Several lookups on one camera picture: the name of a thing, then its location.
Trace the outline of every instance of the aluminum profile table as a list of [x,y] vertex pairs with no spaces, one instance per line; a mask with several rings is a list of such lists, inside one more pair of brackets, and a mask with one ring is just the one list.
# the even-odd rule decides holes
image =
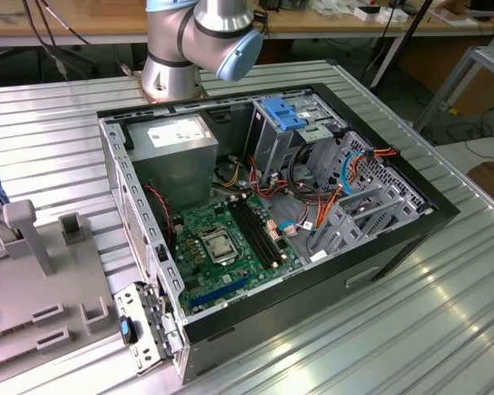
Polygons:
[[[394,273],[185,388],[172,364],[137,378],[119,335],[0,383],[0,394],[494,393],[494,202],[340,67],[256,67],[210,95],[327,84],[461,210]],[[89,218],[112,292],[138,273],[109,193],[95,112],[140,105],[134,80],[0,88],[0,176],[37,224]]]
[[452,70],[452,73],[434,95],[430,104],[425,108],[421,117],[413,125],[415,130],[420,132],[430,122],[432,115],[445,97],[457,86],[465,72],[473,66],[485,67],[494,73],[494,47],[472,47],[467,49],[467,52]]

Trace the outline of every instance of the cpu socket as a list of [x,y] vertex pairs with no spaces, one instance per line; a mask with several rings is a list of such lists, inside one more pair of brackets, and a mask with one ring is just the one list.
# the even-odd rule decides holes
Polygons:
[[216,265],[227,266],[239,255],[229,231],[225,228],[210,230],[200,235],[200,238],[205,244],[208,256]]

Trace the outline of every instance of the motherboard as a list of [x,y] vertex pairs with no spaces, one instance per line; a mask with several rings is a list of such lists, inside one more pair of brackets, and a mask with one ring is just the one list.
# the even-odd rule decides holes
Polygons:
[[179,302],[196,314],[302,268],[256,195],[182,211],[173,218]]

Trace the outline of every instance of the blue cable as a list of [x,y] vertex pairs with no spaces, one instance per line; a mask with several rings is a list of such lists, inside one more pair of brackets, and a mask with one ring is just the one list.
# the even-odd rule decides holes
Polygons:
[[284,230],[285,228],[287,228],[289,225],[294,225],[295,222],[294,221],[285,221],[283,224],[281,224],[278,229],[279,230]]
[[346,189],[346,192],[347,192],[348,195],[351,195],[352,194],[352,189],[349,188],[349,185],[347,184],[346,167],[347,167],[347,163],[349,162],[350,158],[352,156],[354,156],[354,155],[364,155],[364,152],[362,152],[362,151],[353,151],[353,152],[350,152],[346,156],[346,159],[343,162],[343,169],[342,169],[342,172],[341,172],[341,178],[342,178],[342,182],[343,182],[343,187],[344,187],[344,189]]

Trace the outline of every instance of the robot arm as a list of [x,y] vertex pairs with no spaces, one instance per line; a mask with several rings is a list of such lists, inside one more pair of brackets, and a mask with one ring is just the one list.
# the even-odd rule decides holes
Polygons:
[[192,98],[198,67],[238,81],[253,67],[263,37],[245,0],[148,0],[148,58],[142,88],[154,101]]

